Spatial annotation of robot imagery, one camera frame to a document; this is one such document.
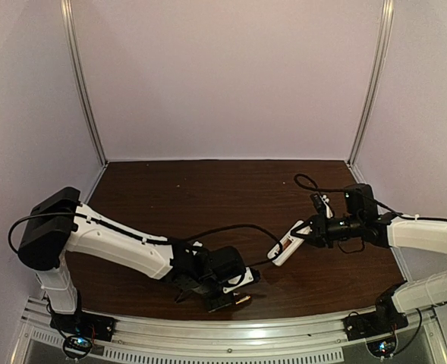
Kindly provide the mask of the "white remote control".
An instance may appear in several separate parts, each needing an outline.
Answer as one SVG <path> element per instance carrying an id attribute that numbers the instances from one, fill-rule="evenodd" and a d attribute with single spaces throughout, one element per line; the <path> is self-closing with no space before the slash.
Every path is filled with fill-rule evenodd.
<path id="1" fill-rule="evenodd" d="M 304 242 L 304 237 L 290 237 L 288 232 L 267 253 L 267 258 L 274 265 L 282 266 Z"/>

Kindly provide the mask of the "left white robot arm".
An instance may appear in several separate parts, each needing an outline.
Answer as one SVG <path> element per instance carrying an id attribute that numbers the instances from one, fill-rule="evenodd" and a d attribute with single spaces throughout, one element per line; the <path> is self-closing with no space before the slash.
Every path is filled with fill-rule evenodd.
<path id="1" fill-rule="evenodd" d="M 65 187 L 35 206 L 24 219 L 17 249 L 19 260 L 35 271 L 57 314 L 70 315 L 79 307 L 67 252 L 95 256 L 183 292 L 198 293 L 210 312 L 235 303 L 235 289 L 257 280 L 232 246 L 210 251 L 199 243 L 136 231 L 95 212 L 80 202 L 79 195 L 79 190 Z"/>

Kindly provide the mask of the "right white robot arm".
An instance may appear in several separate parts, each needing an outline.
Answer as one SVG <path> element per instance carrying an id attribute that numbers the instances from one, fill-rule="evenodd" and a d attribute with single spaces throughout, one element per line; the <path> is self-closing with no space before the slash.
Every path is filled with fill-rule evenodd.
<path id="1" fill-rule="evenodd" d="M 381 248 L 410 248 L 447 255 L 447 218 L 406 215 L 387 208 L 373 195 L 369 184 L 353 184 L 341 190 L 347 214 L 332 217 L 324 198 L 326 190 L 311 190 L 316 214 L 301 222 L 290 235 L 315 247 L 359 238 Z M 385 331 L 399 326 L 411 310 L 447 303 L 447 270 L 418 281 L 406 281 L 390 287 L 376 299 L 374 326 Z"/>

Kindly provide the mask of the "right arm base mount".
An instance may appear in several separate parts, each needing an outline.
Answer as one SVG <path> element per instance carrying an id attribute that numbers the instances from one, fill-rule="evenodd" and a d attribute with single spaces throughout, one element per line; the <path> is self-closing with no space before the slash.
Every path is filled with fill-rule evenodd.
<path id="1" fill-rule="evenodd" d="M 342 319 L 348 341 L 364 339 L 369 354 L 377 359 L 392 358 L 398 351 L 397 330 L 408 326 L 405 315 L 388 320 L 377 312 L 350 312 Z"/>

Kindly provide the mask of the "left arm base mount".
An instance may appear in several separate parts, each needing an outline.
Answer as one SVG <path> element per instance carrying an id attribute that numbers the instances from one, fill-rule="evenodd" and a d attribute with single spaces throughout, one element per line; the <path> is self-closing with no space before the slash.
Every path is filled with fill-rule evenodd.
<path id="1" fill-rule="evenodd" d="M 73 315 L 51 314 L 50 327 L 63 338 L 61 349 L 67 358 L 87 357 L 97 341 L 110 342 L 116 320 L 104 315 L 81 312 Z"/>

